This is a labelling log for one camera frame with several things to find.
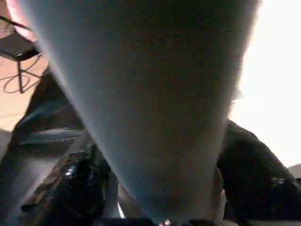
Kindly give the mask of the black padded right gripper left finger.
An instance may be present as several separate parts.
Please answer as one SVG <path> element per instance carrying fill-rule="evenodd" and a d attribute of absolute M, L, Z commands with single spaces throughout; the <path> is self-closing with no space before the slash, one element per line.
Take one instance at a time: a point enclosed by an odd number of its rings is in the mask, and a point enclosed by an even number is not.
<path fill-rule="evenodd" d="M 110 167 L 100 152 L 63 157 L 23 203 L 23 226 L 91 226 L 102 214 Z"/>

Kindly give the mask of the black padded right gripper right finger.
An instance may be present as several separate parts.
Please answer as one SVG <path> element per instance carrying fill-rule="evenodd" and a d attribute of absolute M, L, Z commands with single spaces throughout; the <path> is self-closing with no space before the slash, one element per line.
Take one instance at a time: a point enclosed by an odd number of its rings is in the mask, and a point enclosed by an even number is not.
<path fill-rule="evenodd" d="M 254 133 L 231 120 L 217 167 L 238 221 L 301 220 L 300 182 Z"/>

